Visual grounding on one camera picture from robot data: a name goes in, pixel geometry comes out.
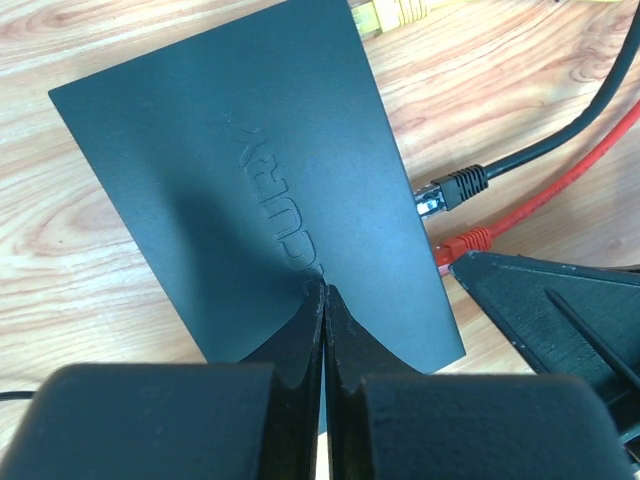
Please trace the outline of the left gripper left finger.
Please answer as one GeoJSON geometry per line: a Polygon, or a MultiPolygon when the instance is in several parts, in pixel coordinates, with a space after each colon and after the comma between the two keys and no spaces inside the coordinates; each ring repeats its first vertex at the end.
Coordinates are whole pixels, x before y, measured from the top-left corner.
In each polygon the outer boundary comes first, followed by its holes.
{"type": "Polygon", "coordinates": [[[310,479],[324,288],[238,363],[76,364],[36,392],[5,479],[310,479]]]}

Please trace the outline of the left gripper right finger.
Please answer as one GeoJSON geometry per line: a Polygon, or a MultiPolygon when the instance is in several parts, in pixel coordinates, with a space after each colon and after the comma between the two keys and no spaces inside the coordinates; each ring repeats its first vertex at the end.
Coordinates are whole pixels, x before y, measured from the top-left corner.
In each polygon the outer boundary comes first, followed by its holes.
{"type": "Polygon", "coordinates": [[[324,314],[334,479],[628,479],[608,410],[564,375],[425,375],[351,315],[324,314]]]}

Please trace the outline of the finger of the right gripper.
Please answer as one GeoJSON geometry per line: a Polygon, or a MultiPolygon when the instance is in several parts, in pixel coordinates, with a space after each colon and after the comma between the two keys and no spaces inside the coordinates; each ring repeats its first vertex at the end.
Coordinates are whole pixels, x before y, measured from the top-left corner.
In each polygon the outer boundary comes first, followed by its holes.
{"type": "Polygon", "coordinates": [[[450,268],[537,373],[573,375],[639,439],[639,269],[471,252],[450,268]]]}

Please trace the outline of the black network switch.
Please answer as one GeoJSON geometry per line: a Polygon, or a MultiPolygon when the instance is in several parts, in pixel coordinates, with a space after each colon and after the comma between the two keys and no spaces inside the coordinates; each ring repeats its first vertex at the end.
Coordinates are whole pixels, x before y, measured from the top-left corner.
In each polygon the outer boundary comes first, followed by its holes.
{"type": "Polygon", "coordinates": [[[248,356],[317,281],[430,373],[463,343],[344,1],[286,1],[50,98],[203,356],[248,356]]]}

